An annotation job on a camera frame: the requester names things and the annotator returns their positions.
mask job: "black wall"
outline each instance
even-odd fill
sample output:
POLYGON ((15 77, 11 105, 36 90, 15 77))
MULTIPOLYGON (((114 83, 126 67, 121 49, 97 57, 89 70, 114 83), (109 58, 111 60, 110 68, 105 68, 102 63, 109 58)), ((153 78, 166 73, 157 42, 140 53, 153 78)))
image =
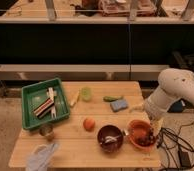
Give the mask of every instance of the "black wall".
POLYGON ((194 25, 0 24, 0 64, 166 64, 194 25))

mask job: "box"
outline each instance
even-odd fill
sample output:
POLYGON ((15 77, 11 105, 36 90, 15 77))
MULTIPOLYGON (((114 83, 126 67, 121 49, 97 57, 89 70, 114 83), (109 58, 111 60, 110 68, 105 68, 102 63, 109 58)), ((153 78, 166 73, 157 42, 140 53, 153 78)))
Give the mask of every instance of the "box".
POLYGON ((59 78, 25 86, 22 88, 21 95, 22 126, 25 130, 34 130, 44 123, 58 122, 69 117, 70 109, 59 78), (38 119, 34 114, 34 110, 48 98, 47 91, 49 87, 56 91, 54 97, 56 118, 52 118, 49 113, 42 119, 38 119))

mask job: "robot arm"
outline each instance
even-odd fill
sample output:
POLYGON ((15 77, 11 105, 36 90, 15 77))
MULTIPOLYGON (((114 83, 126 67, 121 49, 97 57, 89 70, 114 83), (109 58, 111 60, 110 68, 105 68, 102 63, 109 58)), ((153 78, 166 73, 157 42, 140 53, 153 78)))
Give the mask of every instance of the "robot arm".
POLYGON ((159 86, 145 100, 150 120, 160 120, 170 106, 183 98, 194 105, 194 73, 182 69, 165 69, 158 77, 159 86))

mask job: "cup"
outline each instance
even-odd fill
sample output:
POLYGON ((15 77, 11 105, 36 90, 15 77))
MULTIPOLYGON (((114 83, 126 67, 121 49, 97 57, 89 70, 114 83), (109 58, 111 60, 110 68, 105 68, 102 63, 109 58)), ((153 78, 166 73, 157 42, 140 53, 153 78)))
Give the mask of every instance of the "cup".
POLYGON ((51 123, 41 125, 39 133, 48 141, 52 141, 54 139, 53 125, 51 123))

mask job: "utensil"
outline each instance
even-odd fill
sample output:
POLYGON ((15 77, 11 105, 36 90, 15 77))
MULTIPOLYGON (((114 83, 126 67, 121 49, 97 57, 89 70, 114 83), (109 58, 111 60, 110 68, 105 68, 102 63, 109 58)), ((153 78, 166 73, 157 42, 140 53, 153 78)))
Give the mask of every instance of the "utensil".
MULTIPOLYGON (((48 94, 49 94, 50 99, 54 102, 55 93, 54 93, 54 90, 53 90, 52 87, 49 87, 49 88, 48 88, 48 94)), ((51 108, 51 117, 52 117, 52 118, 56 118, 56 117, 57 117, 55 104, 54 104, 54 106, 51 108)))

